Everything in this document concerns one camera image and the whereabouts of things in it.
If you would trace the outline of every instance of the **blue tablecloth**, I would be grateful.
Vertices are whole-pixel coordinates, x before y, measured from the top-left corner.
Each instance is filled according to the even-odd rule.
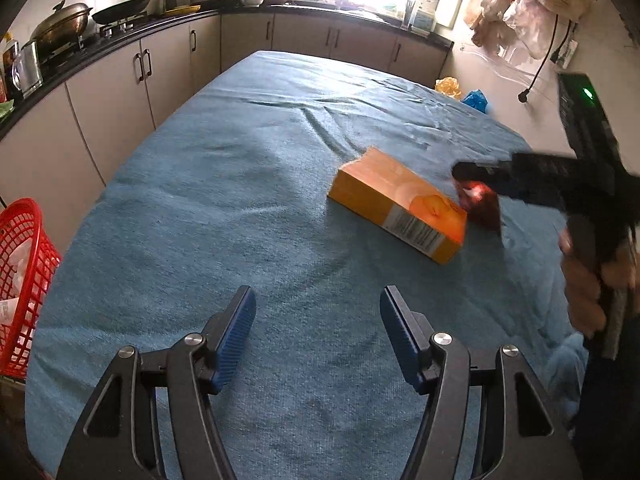
[[[47,471],[118,348],[171,346],[243,284],[258,293],[257,315],[232,383],[213,399],[239,479],[400,476],[425,399],[402,380],[380,320],[388,284],[470,347],[519,346],[571,408],[584,355],[562,293],[560,214],[501,200],[502,239],[469,225],[440,266],[326,198],[337,168],[372,145],[451,196],[454,161],[527,149],[402,78],[259,52],[136,150],[84,220],[38,322],[26,423]],[[159,412],[177,479],[166,397]],[[469,419],[473,428],[475,392]],[[474,439],[470,430],[458,478]]]

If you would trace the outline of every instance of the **hand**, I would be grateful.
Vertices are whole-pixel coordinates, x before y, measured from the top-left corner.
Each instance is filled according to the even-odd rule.
[[[566,280],[564,295],[569,303],[569,321],[585,337],[592,338],[593,334],[598,330],[603,330],[607,323],[607,317],[598,305],[600,282],[574,257],[571,237],[567,230],[560,233],[558,245],[563,254],[561,268]],[[616,259],[613,262],[603,264],[601,275],[602,281],[612,288],[629,287],[635,289],[634,313],[640,312],[640,294],[636,289],[636,272],[624,246],[616,251]]]

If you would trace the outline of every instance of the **orange box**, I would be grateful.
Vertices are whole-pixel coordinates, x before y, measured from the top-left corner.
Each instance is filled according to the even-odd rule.
[[[377,148],[344,164],[328,196],[439,264],[465,239],[466,212]]]

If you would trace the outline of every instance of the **frying pan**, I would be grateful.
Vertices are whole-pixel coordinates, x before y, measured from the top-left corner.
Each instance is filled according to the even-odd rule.
[[[108,25],[109,23],[124,20],[129,16],[139,14],[149,4],[149,0],[127,0],[106,9],[100,10],[92,15],[95,23]]]

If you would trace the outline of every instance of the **cabinet door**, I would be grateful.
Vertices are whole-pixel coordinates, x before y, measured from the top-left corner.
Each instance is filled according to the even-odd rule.
[[[30,196],[63,253],[104,189],[82,141],[64,85],[30,110],[0,142],[0,195]]]
[[[273,50],[329,57],[332,20],[315,16],[275,15]]]
[[[189,23],[142,38],[146,90],[156,128],[193,95]]]
[[[396,35],[377,27],[336,20],[337,29],[331,46],[331,59],[339,59],[386,72]]]
[[[271,50],[273,14],[224,14],[222,16],[222,72],[258,50]]]
[[[66,82],[78,125],[105,182],[154,130],[140,81],[141,54],[139,42],[127,45]]]
[[[445,50],[411,38],[398,38],[389,73],[433,88],[447,59]]]
[[[220,73],[220,16],[189,23],[193,93]]]

